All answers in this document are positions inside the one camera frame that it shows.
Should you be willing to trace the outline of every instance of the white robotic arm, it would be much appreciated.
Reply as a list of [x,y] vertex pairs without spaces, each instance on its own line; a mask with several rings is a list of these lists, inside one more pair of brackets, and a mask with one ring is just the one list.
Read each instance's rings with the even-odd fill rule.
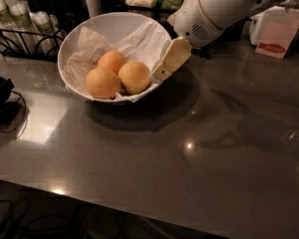
[[203,47],[217,39],[235,22],[256,15],[285,0],[184,0],[172,16],[179,37],[193,47]]

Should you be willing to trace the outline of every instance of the gray countertop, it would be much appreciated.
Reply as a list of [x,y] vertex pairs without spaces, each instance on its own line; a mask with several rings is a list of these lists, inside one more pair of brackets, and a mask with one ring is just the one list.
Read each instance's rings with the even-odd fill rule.
[[0,76],[28,110],[0,128],[0,179],[230,238],[299,238],[299,54],[219,42],[124,106],[72,95],[54,63],[0,55]]

